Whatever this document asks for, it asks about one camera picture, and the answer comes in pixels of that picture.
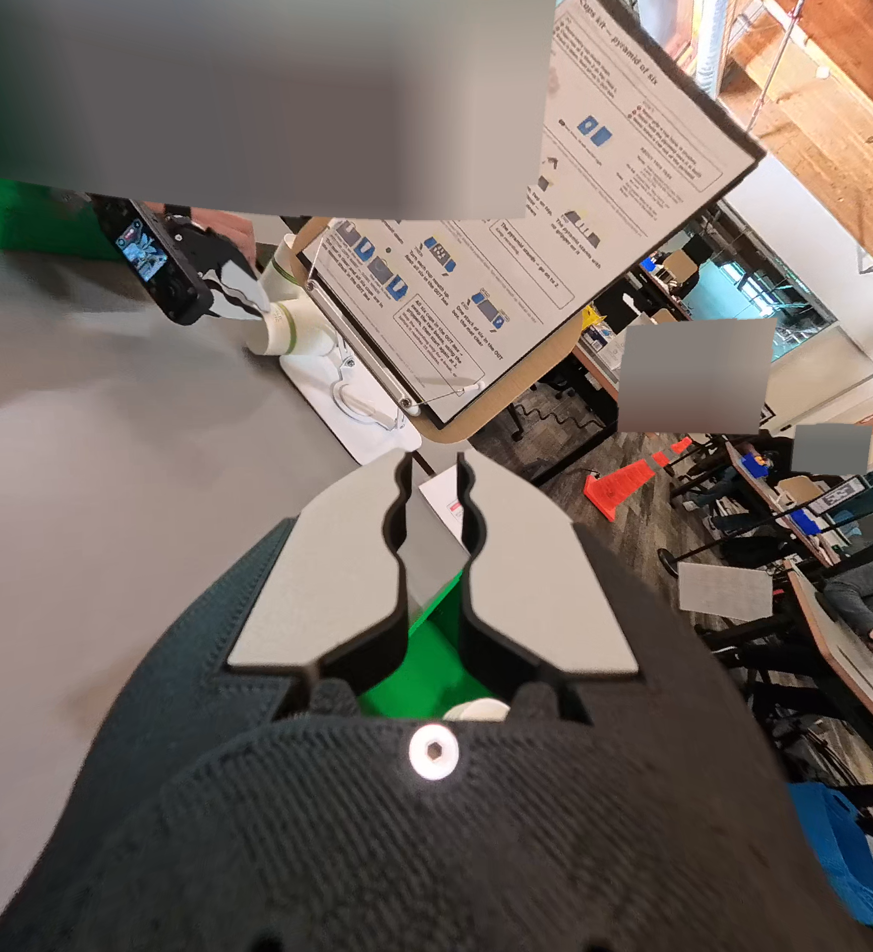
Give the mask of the orange traffic cone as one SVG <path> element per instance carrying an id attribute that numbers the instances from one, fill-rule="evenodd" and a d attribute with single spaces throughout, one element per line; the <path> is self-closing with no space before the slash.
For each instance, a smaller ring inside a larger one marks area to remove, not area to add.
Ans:
<path id="1" fill-rule="evenodd" d="M 618 508 L 680 458 L 693 443 L 692 437 L 686 436 L 603 477 L 590 474 L 585 479 L 583 495 L 607 521 L 614 522 Z"/>

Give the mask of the green plastic bin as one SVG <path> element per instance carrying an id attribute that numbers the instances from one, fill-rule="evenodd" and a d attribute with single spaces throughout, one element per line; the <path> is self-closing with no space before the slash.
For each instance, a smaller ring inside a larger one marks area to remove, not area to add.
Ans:
<path id="1" fill-rule="evenodd" d="M 63 201 L 49 187 L 0 178 L 0 250 L 118 261 L 89 205 Z"/>
<path id="2" fill-rule="evenodd" d="M 461 584 L 458 573 L 410 624 L 407 652 L 395 673 L 358 698 L 365 716 L 441 720 L 459 706 L 495 699 L 459 658 Z"/>

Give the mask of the wooden top desk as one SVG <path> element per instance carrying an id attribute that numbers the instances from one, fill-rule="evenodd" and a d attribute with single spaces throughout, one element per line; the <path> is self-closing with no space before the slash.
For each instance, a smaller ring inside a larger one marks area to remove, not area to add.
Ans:
<path id="1" fill-rule="evenodd" d="M 840 612 L 801 572 L 798 565 L 783 563 L 789 586 L 818 650 L 832 687 L 846 694 L 845 704 L 862 722 L 870 721 L 873 736 L 873 651 L 842 619 Z"/>
<path id="2" fill-rule="evenodd" d="M 573 353 L 612 398 L 618 393 L 628 330 L 689 322 L 687 295 L 699 276 L 699 265 L 683 250 L 657 252 L 584 306 Z"/>
<path id="3" fill-rule="evenodd" d="M 728 443 L 726 448 L 730 464 L 741 475 L 746 485 L 750 487 L 751 492 L 756 494 L 767 507 L 771 520 L 794 536 L 810 552 L 810 557 L 819 562 L 820 565 L 827 568 L 839 565 L 842 560 L 832 545 L 824 540 L 823 532 L 825 530 L 822 529 L 819 533 L 811 536 L 802 531 L 799 525 L 792 520 L 793 513 L 804 509 L 806 504 L 792 500 L 789 500 L 787 504 L 784 503 L 783 497 L 766 485 L 763 478 L 756 477 L 747 469 L 742 455 L 731 443 Z"/>

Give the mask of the blue fabric bag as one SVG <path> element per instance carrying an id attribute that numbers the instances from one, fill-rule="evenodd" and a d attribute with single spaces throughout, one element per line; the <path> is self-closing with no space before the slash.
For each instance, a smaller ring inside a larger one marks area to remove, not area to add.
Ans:
<path id="1" fill-rule="evenodd" d="M 787 786 L 802 827 L 827 881 L 849 915 L 873 927 L 873 855 L 859 827 L 859 811 L 819 782 Z"/>

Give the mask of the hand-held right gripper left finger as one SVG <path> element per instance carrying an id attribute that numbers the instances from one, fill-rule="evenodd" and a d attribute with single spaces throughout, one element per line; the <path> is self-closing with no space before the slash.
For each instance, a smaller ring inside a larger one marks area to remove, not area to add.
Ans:
<path id="1" fill-rule="evenodd" d="M 362 695 L 391 676 L 408 645 L 406 540 L 411 454 L 384 455 L 305 506 L 227 659 L 242 674 L 345 682 Z"/>

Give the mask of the laminated paper sheet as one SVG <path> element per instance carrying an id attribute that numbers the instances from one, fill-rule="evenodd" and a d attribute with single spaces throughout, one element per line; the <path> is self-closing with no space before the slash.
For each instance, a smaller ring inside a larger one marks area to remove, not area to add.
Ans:
<path id="1" fill-rule="evenodd" d="M 465 513 L 457 497 L 456 464 L 421 482 L 419 491 L 436 517 L 467 552 L 463 533 Z"/>

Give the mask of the person's left hand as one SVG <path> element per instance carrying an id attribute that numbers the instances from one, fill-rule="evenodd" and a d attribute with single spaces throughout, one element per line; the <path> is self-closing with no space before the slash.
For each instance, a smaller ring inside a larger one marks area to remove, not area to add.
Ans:
<path id="1" fill-rule="evenodd" d="M 191 218 L 205 232 L 216 232 L 231 241 L 252 266 L 256 265 L 256 241 L 250 219 L 233 212 L 198 207 L 191 208 Z"/>

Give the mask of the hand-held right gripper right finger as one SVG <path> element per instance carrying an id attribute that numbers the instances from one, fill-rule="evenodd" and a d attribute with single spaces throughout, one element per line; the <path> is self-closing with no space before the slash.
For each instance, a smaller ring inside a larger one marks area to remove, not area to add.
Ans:
<path id="1" fill-rule="evenodd" d="M 572 519 L 480 452 L 457 458 L 463 508 L 457 650 L 501 700 L 526 684 L 636 678 L 639 664 Z"/>

